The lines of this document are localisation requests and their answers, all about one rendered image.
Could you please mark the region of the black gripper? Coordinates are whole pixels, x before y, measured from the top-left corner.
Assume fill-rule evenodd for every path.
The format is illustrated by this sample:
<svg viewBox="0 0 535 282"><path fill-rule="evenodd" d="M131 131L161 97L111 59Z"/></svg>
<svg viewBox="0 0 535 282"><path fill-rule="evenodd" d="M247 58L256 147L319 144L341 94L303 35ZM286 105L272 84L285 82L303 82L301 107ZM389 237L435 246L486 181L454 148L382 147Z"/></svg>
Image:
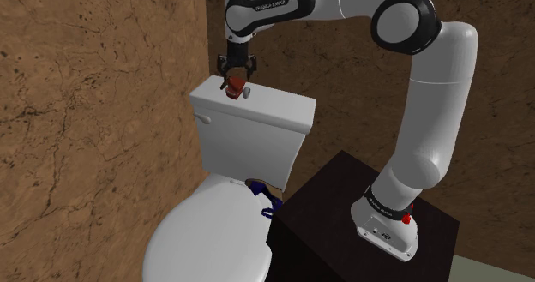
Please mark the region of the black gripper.
<svg viewBox="0 0 535 282"><path fill-rule="evenodd" d="M217 57L217 70L226 80L227 73L231 67L245 67L248 81L257 71L256 56L249 55L248 42L236 43L230 40L227 41L226 56L219 54Z"/></svg>

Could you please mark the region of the red and white small object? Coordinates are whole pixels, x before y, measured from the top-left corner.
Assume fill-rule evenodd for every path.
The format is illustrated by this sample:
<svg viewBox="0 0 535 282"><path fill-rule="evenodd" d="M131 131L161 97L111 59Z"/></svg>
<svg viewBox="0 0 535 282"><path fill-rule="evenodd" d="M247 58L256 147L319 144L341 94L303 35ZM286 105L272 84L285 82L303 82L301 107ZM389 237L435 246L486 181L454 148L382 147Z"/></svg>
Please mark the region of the red and white small object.
<svg viewBox="0 0 535 282"><path fill-rule="evenodd" d="M228 98L238 99L246 88L246 84L247 81L242 78L227 76L224 78L220 89L225 91Z"/></svg>

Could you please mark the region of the white toilet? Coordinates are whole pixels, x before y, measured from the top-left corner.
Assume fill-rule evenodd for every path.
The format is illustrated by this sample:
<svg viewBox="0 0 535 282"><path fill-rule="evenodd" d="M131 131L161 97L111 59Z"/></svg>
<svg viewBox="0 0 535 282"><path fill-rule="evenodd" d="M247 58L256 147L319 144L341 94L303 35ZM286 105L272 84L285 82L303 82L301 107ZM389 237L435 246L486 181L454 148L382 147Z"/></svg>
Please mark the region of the white toilet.
<svg viewBox="0 0 535 282"><path fill-rule="evenodd" d="M142 282L265 282L271 219L245 181L284 190L313 125L316 101L254 83L230 99L219 76L189 95L207 178L159 223Z"/></svg>

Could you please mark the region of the blue object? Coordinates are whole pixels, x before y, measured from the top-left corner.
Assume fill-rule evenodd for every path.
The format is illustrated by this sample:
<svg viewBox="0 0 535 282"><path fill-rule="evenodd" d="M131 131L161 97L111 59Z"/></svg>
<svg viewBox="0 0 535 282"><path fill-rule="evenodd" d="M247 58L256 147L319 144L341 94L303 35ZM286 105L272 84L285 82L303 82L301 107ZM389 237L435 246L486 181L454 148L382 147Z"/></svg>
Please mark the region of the blue object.
<svg viewBox="0 0 535 282"><path fill-rule="evenodd" d="M261 210L261 215L271 219L274 216L274 213L282 207L283 201L272 194L268 189L268 186L259 179L250 178L247 179L245 183L253 195L261 197L265 204L265 207Z"/></svg>

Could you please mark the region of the dark robot stand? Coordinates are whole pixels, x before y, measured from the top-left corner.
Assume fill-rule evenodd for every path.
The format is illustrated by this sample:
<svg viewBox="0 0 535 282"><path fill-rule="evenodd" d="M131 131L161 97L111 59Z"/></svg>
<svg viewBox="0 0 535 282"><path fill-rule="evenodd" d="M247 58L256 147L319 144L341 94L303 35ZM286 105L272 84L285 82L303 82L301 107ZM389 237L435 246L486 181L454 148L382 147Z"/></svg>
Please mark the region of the dark robot stand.
<svg viewBox="0 0 535 282"><path fill-rule="evenodd" d="M459 221L417 198L418 250L407 261L362 239L350 215L377 173L338 152L275 212L266 282L448 282Z"/></svg>

